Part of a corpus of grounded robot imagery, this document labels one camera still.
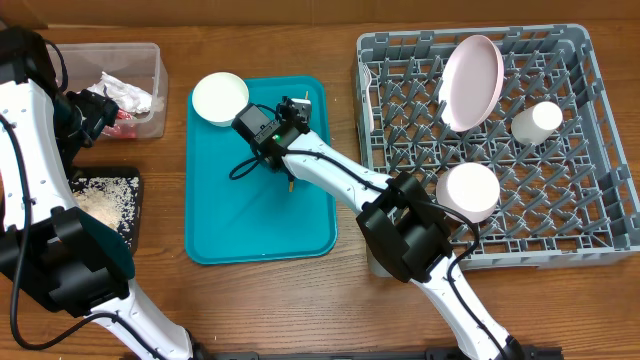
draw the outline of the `blue tray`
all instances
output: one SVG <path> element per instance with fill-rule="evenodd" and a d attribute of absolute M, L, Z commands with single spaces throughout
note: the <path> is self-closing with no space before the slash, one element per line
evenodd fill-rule
<path fill-rule="evenodd" d="M 291 76 L 246 83 L 249 100 L 270 107 L 283 95 L 304 98 L 308 91 L 311 128 L 329 143 L 324 88 L 316 79 Z M 240 135 L 198 116 L 189 96 L 185 248 L 191 259 L 212 265 L 328 253 L 338 236 L 334 198 L 305 181 L 296 181 L 290 193 L 287 176 L 263 166 L 229 180 L 229 171 L 251 157 Z"/>

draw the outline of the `transparent container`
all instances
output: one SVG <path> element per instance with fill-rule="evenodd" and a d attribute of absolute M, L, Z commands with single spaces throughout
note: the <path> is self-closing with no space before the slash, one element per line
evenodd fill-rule
<path fill-rule="evenodd" d="M 151 111 L 134 114 L 135 119 L 116 120 L 114 128 L 105 128 L 104 138 L 158 138 L 164 133 L 168 77 L 153 43 L 104 43 L 57 45 L 69 74 L 67 90 L 79 92 L 100 81 L 102 72 L 137 86 L 153 96 Z M 48 46 L 58 84 L 62 70 L 58 54 Z"/>

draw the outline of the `gray dish rack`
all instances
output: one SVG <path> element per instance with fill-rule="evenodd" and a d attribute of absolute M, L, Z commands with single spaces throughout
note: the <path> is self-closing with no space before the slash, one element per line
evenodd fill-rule
<path fill-rule="evenodd" d="M 440 118 L 441 75 L 456 46 L 475 34 L 502 53 L 503 89 L 480 126 L 456 133 Z M 480 224 L 481 246 L 463 268 L 606 265 L 640 251 L 638 196 L 583 27 L 367 33 L 357 41 L 356 65 L 364 166 L 409 171 L 433 198 L 438 175 L 458 164 L 479 162 L 498 176 L 500 201 Z M 368 89 L 362 66 L 373 72 Z M 540 101 L 557 103 L 564 121 L 544 144 L 523 146 L 510 134 L 511 120 Z M 465 225 L 454 229 L 459 253 L 473 238 Z"/>

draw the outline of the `white cup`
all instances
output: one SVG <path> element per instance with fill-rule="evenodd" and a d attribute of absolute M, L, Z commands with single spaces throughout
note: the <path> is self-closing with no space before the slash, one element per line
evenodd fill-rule
<path fill-rule="evenodd" d="M 473 223 L 491 216 L 499 198 L 500 183 L 496 174 L 478 163 L 464 163 L 447 170 L 436 185 L 438 204 L 458 211 Z"/>
<path fill-rule="evenodd" d="M 540 145 L 560 123 L 560 107 L 551 101 L 543 101 L 516 115 L 511 123 L 511 133 L 521 144 Z"/>

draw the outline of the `pink plate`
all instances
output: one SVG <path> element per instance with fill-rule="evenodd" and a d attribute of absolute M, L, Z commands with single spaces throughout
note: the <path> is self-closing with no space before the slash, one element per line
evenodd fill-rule
<path fill-rule="evenodd" d="M 482 35 L 465 39 L 442 73 L 439 99 L 447 102 L 442 121 L 454 131 L 482 123 L 500 98 L 503 77 L 504 63 L 493 42 Z"/>

